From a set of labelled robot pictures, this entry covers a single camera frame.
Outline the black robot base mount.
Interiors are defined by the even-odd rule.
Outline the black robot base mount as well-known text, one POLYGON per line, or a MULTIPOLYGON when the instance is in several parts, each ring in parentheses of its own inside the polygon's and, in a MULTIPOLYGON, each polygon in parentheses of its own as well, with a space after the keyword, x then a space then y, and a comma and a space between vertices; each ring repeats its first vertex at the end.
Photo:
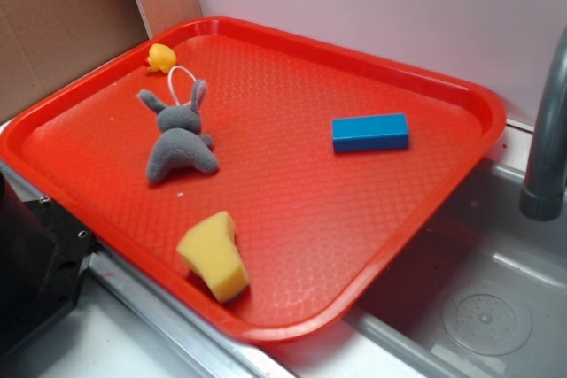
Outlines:
POLYGON ((23 201, 1 177, 1 358, 76 306, 93 235, 55 201, 23 201))

